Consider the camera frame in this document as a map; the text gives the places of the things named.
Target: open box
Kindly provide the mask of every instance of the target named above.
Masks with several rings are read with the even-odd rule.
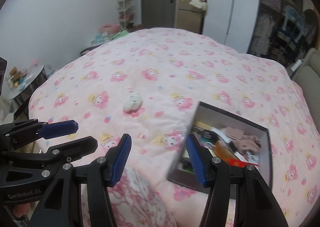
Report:
[[[199,102],[197,111],[188,127],[187,135],[190,134],[192,126],[195,122],[201,122],[206,125],[221,129],[224,127],[232,127],[244,131],[246,135],[256,135],[260,140],[261,150],[259,152],[259,172],[272,190],[272,153],[269,131],[254,122],[244,119],[236,114],[227,112],[220,108]],[[186,150],[186,142],[181,145],[177,157],[174,159],[167,180],[178,185],[202,192],[209,193],[210,188],[203,188],[196,180],[193,172],[186,171],[182,168],[181,159]],[[230,198],[236,198],[236,185],[230,187]]]

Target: cartoon character print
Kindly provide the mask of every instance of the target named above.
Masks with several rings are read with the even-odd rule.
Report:
[[[266,71],[263,67],[261,67],[261,66],[260,66],[258,69],[259,69],[260,71],[262,71],[262,72],[267,72],[267,71]]]
[[[131,48],[131,49],[129,49],[129,51],[130,52],[135,52],[135,51],[137,51],[137,50],[139,50],[140,48]]]
[[[91,79],[98,79],[98,78],[99,78],[98,72],[90,71],[83,78],[81,78],[81,80],[91,80]]]
[[[173,130],[164,136],[164,147],[168,150],[178,150],[182,142],[182,135],[178,130]]]
[[[288,109],[286,106],[280,106],[280,105],[279,105],[278,108],[279,108],[280,113],[281,113],[283,116],[286,116],[287,113],[289,112],[289,109]]]
[[[287,75],[287,72],[285,70],[283,70],[283,69],[280,70],[280,73],[283,74],[284,76]]]
[[[87,62],[87,63],[85,63],[85,64],[83,65],[83,68],[88,68],[88,67],[92,66],[93,64],[94,64],[94,61],[92,61],[92,62]]]
[[[219,100],[225,104],[232,105],[230,96],[225,92],[221,91],[219,94],[213,96],[216,100]]]
[[[30,106],[30,110],[32,110],[32,109],[34,109],[35,107],[36,107],[36,105],[39,103],[39,101],[40,101],[40,98],[38,98],[37,100],[35,100],[34,102],[33,102],[33,104],[31,104],[31,106]]]
[[[176,60],[169,60],[170,64],[174,65],[175,67],[182,67],[183,62],[182,61],[176,61]]]
[[[186,44],[187,46],[193,46],[193,42],[191,41],[185,41],[183,43]]]
[[[125,59],[124,58],[121,58],[119,60],[116,60],[116,61],[113,61],[112,63],[114,65],[122,65],[124,63]]]
[[[109,95],[106,91],[103,91],[96,95],[90,95],[88,100],[92,102],[93,106],[98,107],[100,109],[104,109],[108,104]]]
[[[250,66],[245,65],[245,64],[243,64],[242,66],[243,66],[243,68],[244,68],[245,70],[247,70],[248,72],[251,72],[251,67],[250,67]]]
[[[205,50],[204,52],[206,52],[208,56],[213,56],[214,55],[213,51]]]
[[[272,76],[271,76],[271,80],[272,80],[273,82],[276,82],[276,81],[278,81],[278,77],[277,77],[276,75],[272,75]]]
[[[126,78],[127,78],[126,74],[122,73],[121,71],[117,71],[111,76],[110,81],[111,82],[121,82]]]
[[[305,129],[305,127],[303,126],[303,124],[301,122],[298,123],[297,130],[302,135],[304,135],[307,132],[307,130]]]
[[[273,156],[278,154],[278,149],[273,144],[271,144],[271,152]]]
[[[308,170],[312,170],[317,164],[317,157],[312,154],[308,154],[306,162],[307,162]]]
[[[257,75],[257,79],[260,81],[260,82],[265,82],[266,80],[260,76],[260,75]]]
[[[306,123],[313,124],[313,118],[311,117],[311,115],[306,116]]]
[[[140,56],[152,55],[152,52],[149,51],[149,50],[147,50],[147,49],[141,49],[141,50],[139,51],[139,55],[140,55]]]
[[[180,56],[189,56],[191,54],[189,52],[185,51],[185,50],[182,50],[182,51],[179,52],[178,55],[180,55]]]
[[[174,185],[173,198],[175,199],[175,201],[182,201],[186,198],[189,198],[191,195],[193,195],[195,193],[196,193],[196,191],[191,190],[189,188],[182,187],[179,185]]]
[[[294,94],[294,90],[291,87],[288,87],[289,93]]]
[[[307,202],[309,204],[313,204],[315,202],[316,196],[317,196],[318,187],[315,185],[313,188],[311,188],[307,192]]]
[[[102,146],[104,152],[107,152],[109,148],[115,147],[118,145],[120,138],[115,138],[110,134],[103,134],[100,138],[100,145]]]
[[[63,81],[63,79],[65,79],[65,76],[59,78],[58,80],[56,80],[56,81],[54,82],[54,85],[59,85],[59,84]]]
[[[72,68],[73,67],[73,63],[67,64],[63,69],[68,69],[68,68]]]
[[[173,102],[176,104],[178,110],[181,112],[190,109],[193,104],[192,98],[185,98],[178,94],[173,94],[171,97],[173,98]]]
[[[271,101],[271,95],[269,95],[269,94],[264,94],[264,95],[263,95],[263,98],[264,98],[267,102]]]
[[[295,105],[295,107],[296,107],[297,109],[302,109],[302,104],[301,104],[301,102],[296,102],[294,105]]]
[[[217,46],[216,42],[214,42],[214,41],[210,41],[210,42],[209,42],[209,45],[210,45],[211,47],[214,47],[214,48]]]
[[[275,115],[274,115],[273,113],[271,114],[271,117],[269,118],[269,122],[270,122],[273,126],[279,128],[279,122],[278,122],[277,118],[275,117]]]
[[[163,50],[168,50],[169,47],[167,45],[159,45],[160,48],[162,48]]]
[[[158,70],[152,68],[142,71],[141,74],[145,79],[150,81],[157,81],[159,76]]]
[[[294,148],[293,140],[288,140],[287,138],[284,138],[284,147],[287,153],[290,153]]]
[[[188,75],[186,77],[188,79],[195,79],[195,80],[204,79],[203,75],[201,75],[195,71],[188,71]]]
[[[242,96],[242,104],[247,109],[253,108],[256,105],[248,96]]]
[[[89,53],[87,53],[87,56],[92,57],[94,56],[95,53],[96,53],[95,51],[91,50]]]
[[[54,102],[54,108],[63,105],[68,100],[68,96],[65,94],[58,95],[58,98]]]
[[[216,78],[220,83],[226,84],[229,82],[228,78],[225,78],[223,75],[221,74],[216,74]]]
[[[214,68],[214,64],[210,61],[204,61],[202,62],[202,64],[204,64],[207,67]]]
[[[284,176],[285,176],[285,180],[288,182],[296,180],[298,178],[298,172],[297,172],[296,166],[294,164],[291,164]]]
[[[282,88],[282,87],[277,87],[277,92],[278,93],[280,93],[280,94],[282,94],[282,93],[284,93],[284,89]]]
[[[106,50],[106,51],[104,51],[104,52],[102,53],[102,55],[107,55],[107,54],[110,54],[110,53],[111,53],[110,50]]]
[[[224,59],[221,59],[220,62],[223,64],[223,65],[232,65],[232,63],[228,60],[224,60]]]
[[[247,83],[247,79],[242,75],[237,75],[236,79],[240,80],[241,82]]]
[[[287,208],[281,208],[283,215],[285,218],[287,218],[289,216],[290,210]]]

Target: blue gripper pad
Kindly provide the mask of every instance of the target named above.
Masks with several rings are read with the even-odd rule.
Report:
[[[196,173],[196,179],[197,181],[203,186],[205,187],[207,184],[207,178],[205,176],[205,166],[202,162],[202,159],[199,155],[199,150],[197,149],[197,145],[199,146],[199,148],[201,148],[198,140],[195,138],[196,142],[194,142],[194,140],[191,139],[192,136],[189,135],[187,137],[187,142],[186,142],[186,146],[187,146],[187,151],[188,151],[188,155],[190,157],[190,161],[191,161],[191,165],[192,165],[192,169],[193,171]]]
[[[129,157],[129,153],[131,150],[131,137],[129,134],[124,134],[117,146],[120,148],[120,151],[116,157],[116,161],[113,164],[113,172],[111,177],[111,184],[114,186],[121,179],[125,164],[127,163],[127,159]]]
[[[43,125],[38,135],[47,140],[76,133],[78,129],[78,123],[74,120],[67,120]]]

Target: pink floral pattern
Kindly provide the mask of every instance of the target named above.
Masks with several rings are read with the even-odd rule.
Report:
[[[159,76],[159,72],[156,69],[151,69],[151,68],[145,71],[142,71],[141,74],[145,79],[150,81],[157,81]]]
[[[194,190],[188,189],[186,187],[175,185],[173,198],[176,201],[182,201],[186,198],[189,198],[191,195],[193,195],[195,193],[196,193],[196,191],[194,191]]]
[[[173,99],[173,102],[176,104],[178,110],[181,112],[190,109],[193,104],[193,100],[191,98],[185,97],[176,97]]]
[[[204,79],[204,76],[195,71],[188,71],[187,78],[199,80],[199,79]]]
[[[149,69],[158,71],[158,76],[148,73],[147,78],[151,80],[146,79],[142,71]],[[189,71],[194,72],[189,75],[193,80],[186,77]],[[126,114],[123,104],[132,92],[141,95],[143,104],[137,111]],[[38,140],[44,151],[49,146],[85,136],[97,138],[96,152],[83,157],[80,164],[104,156],[123,132],[129,133],[133,141],[127,166],[134,166],[152,179],[180,226],[194,227],[199,225],[203,214],[203,207],[194,205],[205,205],[206,197],[197,192],[188,197],[185,194],[188,189],[175,189],[174,184],[166,180],[164,167],[170,166],[180,139],[184,139],[174,130],[183,133],[179,128],[180,120],[192,119],[198,101],[243,116],[268,129],[273,156],[272,191],[284,209],[289,226],[298,227],[319,196],[315,185],[320,181],[317,174],[320,172],[317,161],[320,135],[302,89],[276,61],[238,53],[206,36],[184,30],[139,30],[104,44],[96,48],[94,54],[80,57],[55,72],[33,93],[29,116],[50,123],[68,117],[79,123],[77,134],[52,139],[50,144]],[[105,148],[99,136],[106,132],[111,142]],[[154,143],[156,136],[161,136],[161,145]],[[125,195],[131,195],[132,185],[135,183],[130,181],[124,186]],[[174,194],[181,202],[175,200]],[[169,226],[165,223],[165,210],[163,213],[155,211],[156,202],[152,207],[143,207],[146,202],[137,193],[129,199],[120,192],[110,194],[111,201],[115,197],[121,199],[113,200],[119,226]],[[132,202],[130,207],[125,201]],[[229,207],[227,224],[231,226],[235,203],[230,201]],[[190,208],[193,208],[192,215],[185,214]],[[131,209],[140,210],[144,220],[140,213],[132,213]],[[88,212],[84,213],[84,219],[89,220]]]
[[[121,71],[119,71],[119,72],[114,73],[114,74],[111,76],[110,81],[111,81],[111,82],[121,82],[121,81],[123,81],[123,80],[126,79],[126,78],[127,78],[127,75],[124,74],[124,73],[122,73]]]

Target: metal screw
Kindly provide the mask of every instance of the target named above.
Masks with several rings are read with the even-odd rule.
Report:
[[[98,163],[104,163],[106,161],[106,158],[105,157],[99,157],[99,158],[97,158],[97,162]]]
[[[70,167],[71,167],[71,164],[67,163],[67,164],[64,164],[62,168],[64,170],[68,170]]]
[[[254,169],[255,169],[255,167],[254,167],[254,165],[247,164],[247,169],[249,169],[249,170],[254,170]]]
[[[218,157],[213,157],[212,158],[212,162],[215,163],[215,164],[219,164],[221,162],[221,159],[218,158]]]
[[[48,177],[48,176],[50,176],[50,171],[49,170],[44,170],[44,171],[42,171],[41,175],[43,177]]]

